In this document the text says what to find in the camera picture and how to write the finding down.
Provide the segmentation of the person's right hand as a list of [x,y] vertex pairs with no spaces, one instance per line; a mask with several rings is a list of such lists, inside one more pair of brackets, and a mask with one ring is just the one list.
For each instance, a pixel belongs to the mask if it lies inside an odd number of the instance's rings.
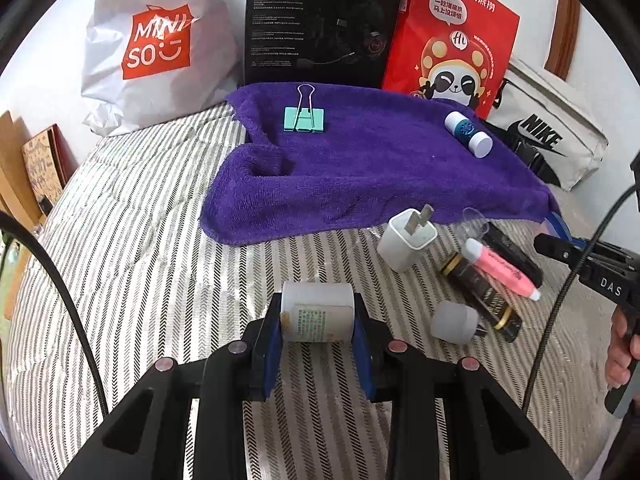
[[632,360],[639,359],[639,337],[633,336],[626,341],[627,320],[620,308],[612,315],[611,340],[605,362],[605,380],[612,388],[627,385]]

